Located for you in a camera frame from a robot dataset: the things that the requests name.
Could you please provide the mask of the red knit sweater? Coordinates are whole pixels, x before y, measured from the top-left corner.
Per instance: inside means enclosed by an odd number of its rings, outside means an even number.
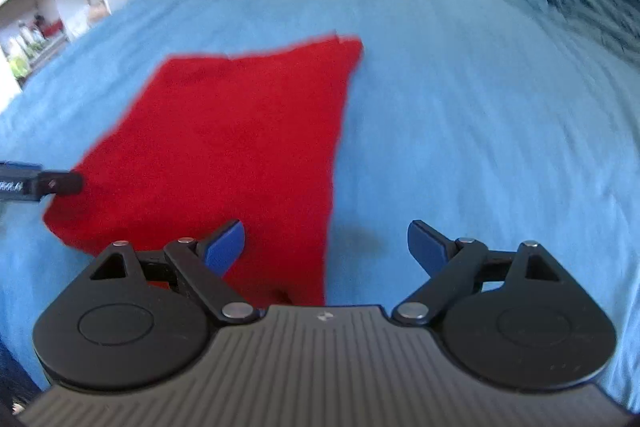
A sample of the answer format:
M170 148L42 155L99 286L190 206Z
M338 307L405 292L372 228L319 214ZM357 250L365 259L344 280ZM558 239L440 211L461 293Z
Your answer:
M252 305L320 306L333 167L360 40L329 36L271 54L163 62L119 124L78 164L48 229L97 255L202 239L241 221L224 277Z

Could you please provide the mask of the blue bed sheet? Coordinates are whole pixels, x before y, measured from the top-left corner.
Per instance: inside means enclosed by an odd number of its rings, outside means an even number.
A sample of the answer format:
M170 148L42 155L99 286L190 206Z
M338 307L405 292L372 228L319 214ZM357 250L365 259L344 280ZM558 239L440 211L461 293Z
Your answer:
M337 32L364 46L334 169L326 297L393 306L424 281L410 221L496 249L536 239L618 335L600 382L639 406L639 72L525 0L134 0L1 116L1 156L67 169L169 54Z

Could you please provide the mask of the white shelf desk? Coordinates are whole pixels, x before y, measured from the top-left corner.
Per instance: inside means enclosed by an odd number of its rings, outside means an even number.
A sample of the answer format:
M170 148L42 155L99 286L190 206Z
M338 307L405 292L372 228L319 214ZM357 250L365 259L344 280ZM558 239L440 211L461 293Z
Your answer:
M113 14L129 0L1 0L1 107L6 108L22 91L25 80L17 72L35 74L79 38L99 18ZM41 20L52 29L42 49L33 57L20 48L26 29Z

